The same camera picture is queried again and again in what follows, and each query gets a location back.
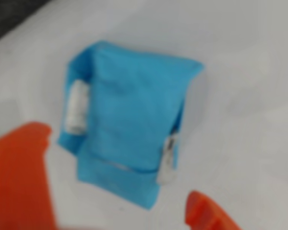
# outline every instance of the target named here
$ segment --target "orange object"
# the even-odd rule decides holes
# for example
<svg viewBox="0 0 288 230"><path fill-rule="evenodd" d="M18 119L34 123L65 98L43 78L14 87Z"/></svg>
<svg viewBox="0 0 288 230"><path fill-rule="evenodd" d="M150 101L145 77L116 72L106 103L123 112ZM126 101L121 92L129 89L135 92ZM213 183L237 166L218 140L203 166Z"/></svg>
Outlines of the orange object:
<svg viewBox="0 0 288 230"><path fill-rule="evenodd" d="M189 194L185 222L192 230L240 230L219 205L199 192Z"/></svg>
<svg viewBox="0 0 288 230"><path fill-rule="evenodd" d="M32 122L0 138L0 230L55 230L44 167L51 129Z"/></svg>

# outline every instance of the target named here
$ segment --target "white clip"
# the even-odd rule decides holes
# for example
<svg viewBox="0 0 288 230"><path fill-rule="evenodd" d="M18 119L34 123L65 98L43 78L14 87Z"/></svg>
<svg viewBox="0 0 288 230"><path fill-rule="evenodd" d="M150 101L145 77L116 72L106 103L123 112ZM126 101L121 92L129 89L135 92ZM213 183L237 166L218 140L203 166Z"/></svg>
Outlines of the white clip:
<svg viewBox="0 0 288 230"><path fill-rule="evenodd" d="M176 178L176 170L174 168L174 148L177 141L178 133L173 132L164 142L161 163L157 176L157 183L159 185L169 184Z"/></svg>
<svg viewBox="0 0 288 230"><path fill-rule="evenodd" d="M65 131L74 135L86 132L89 84L83 80L75 80L71 86L65 116Z"/></svg>

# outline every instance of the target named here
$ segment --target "dark background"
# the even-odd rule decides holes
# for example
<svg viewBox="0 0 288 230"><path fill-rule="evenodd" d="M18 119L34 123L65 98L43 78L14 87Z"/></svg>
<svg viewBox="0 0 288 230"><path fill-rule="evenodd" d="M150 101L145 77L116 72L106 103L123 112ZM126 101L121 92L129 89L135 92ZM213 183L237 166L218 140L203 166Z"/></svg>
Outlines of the dark background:
<svg viewBox="0 0 288 230"><path fill-rule="evenodd" d="M50 0L0 0L0 38Z"/></svg>

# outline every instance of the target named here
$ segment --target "white surface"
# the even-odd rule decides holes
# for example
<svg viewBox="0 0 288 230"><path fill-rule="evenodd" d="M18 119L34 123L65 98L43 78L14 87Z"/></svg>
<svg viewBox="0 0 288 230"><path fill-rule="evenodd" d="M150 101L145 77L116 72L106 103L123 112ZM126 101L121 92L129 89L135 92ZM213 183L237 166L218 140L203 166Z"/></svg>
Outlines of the white surface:
<svg viewBox="0 0 288 230"><path fill-rule="evenodd" d="M51 124L55 140L66 63L99 39L200 60L207 77L189 91L178 179L150 212L76 181L75 159L53 142L58 222L186 230L198 189L243 229L288 230L288 0L57 0L0 40L0 101Z"/></svg>

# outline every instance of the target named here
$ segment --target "blue cloth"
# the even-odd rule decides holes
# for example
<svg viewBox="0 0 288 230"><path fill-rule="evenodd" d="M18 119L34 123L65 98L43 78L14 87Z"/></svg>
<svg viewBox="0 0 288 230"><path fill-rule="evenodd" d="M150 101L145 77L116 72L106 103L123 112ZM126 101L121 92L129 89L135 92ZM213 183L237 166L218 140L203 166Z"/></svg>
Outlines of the blue cloth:
<svg viewBox="0 0 288 230"><path fill-rule="evenodd" d="M164 140L179 129L188 84L203 68L193 60L108 42L76 56L68 67L65 100L76 79L91 85L88 129L76 136L62 128L58 143L77 157L78 179L150 209L159 192Z"/></svg>

